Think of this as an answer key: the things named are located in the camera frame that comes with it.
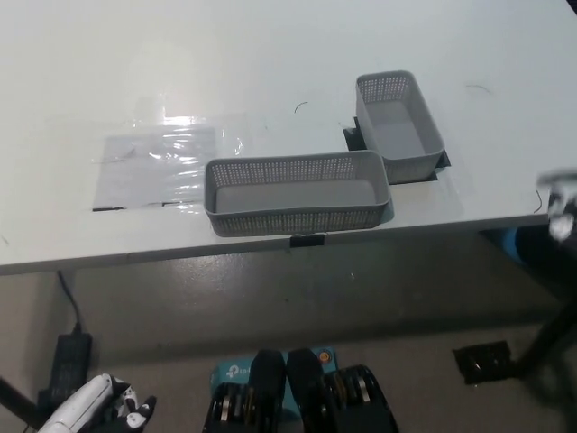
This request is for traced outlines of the white and black left hand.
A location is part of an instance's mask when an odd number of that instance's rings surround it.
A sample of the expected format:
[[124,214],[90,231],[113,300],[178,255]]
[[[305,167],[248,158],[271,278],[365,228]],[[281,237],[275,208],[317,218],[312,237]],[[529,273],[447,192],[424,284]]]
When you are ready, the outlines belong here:
[[67,398],[39,432],[143,432],[156,404],[157,398],[152,395],[138,402],[130,383],[103,373]]

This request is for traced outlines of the black and white right hand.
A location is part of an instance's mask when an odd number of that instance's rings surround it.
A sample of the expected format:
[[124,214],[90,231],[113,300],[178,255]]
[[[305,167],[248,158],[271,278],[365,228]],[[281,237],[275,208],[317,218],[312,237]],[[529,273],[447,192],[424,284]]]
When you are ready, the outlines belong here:
[[560,169],[540,175],[539,188],[549,190],[549,234],[560,244],[576,240],[576,169]]

